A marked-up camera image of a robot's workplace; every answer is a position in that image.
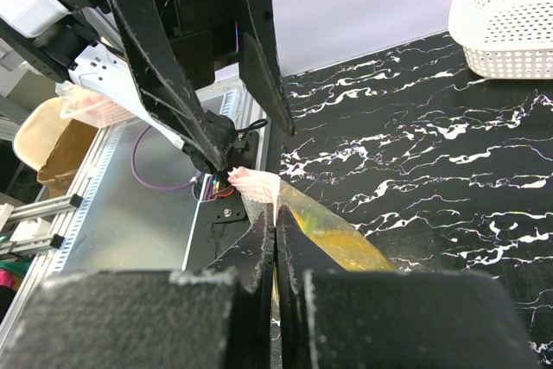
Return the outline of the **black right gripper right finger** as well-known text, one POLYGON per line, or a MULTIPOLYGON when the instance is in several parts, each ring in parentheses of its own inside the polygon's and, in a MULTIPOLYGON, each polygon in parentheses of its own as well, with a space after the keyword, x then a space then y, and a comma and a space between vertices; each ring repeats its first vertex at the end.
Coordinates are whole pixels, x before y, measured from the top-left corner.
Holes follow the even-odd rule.
POLYGON ((348 271, 287 207, 276 221, 286 368, 536 368, 518 311, 477 272, 348 271))

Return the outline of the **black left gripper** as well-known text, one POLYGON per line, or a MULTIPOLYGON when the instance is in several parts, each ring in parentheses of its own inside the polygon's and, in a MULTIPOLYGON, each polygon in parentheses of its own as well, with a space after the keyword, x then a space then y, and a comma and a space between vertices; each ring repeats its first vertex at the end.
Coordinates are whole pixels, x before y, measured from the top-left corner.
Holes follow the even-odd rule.
MULTIPOLYGON (((194 87, 211 85, 217 61, 236 49, 234 0, 57 1, 71 12, 107 14, 110 5, 144 110, 183 141, 199 170, 226 169, 227 132, 210 121, 194 87)), ((292 137, 296 127, 278 64, 272 0, 238 0, 238 60, 251 96, 292 137)))

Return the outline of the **clear zip top bag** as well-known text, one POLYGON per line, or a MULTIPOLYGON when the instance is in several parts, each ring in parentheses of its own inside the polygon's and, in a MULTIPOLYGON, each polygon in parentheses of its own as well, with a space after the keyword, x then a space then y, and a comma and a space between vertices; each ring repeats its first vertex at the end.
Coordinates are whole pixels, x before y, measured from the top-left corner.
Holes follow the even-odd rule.
POLYGON ((281 328, 302 320, 305 270, 392 270, 353 226, 278 175, 240 167, 228 180, 241 196, 248 228, 210 266, 231 270, 247 294, 246 305, 278 317, 281 328))

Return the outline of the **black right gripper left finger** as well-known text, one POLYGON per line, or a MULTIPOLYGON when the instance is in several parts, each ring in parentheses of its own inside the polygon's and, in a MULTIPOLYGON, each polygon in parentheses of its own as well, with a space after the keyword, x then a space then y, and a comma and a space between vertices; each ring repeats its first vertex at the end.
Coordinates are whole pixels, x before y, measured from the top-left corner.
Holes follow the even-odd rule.
POLYGON ((268 208, 206 269, 60 273, 37 288, 4 368, 267 368, 268 208))

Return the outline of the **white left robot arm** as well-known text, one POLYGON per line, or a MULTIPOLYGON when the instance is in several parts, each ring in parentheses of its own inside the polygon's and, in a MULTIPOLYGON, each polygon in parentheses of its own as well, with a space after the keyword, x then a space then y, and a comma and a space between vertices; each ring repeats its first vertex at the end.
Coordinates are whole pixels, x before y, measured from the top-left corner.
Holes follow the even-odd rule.
POLYGON ((247 130, 200 105, 222 67, 237 64, 270 121, 295 132, 272 0, 1 0, 1 37, 44 76, 141 118, 205 173, 246 161, 247 130))

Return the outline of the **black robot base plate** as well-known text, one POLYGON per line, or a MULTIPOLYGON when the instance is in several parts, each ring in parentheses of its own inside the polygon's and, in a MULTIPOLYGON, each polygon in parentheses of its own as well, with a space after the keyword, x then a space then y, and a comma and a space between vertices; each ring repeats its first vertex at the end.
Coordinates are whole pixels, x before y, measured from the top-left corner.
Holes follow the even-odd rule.
POLYGON ((208 176, 200 191, 182 269, 200 270, 239 239, 249 219, 239 191, 208 176))

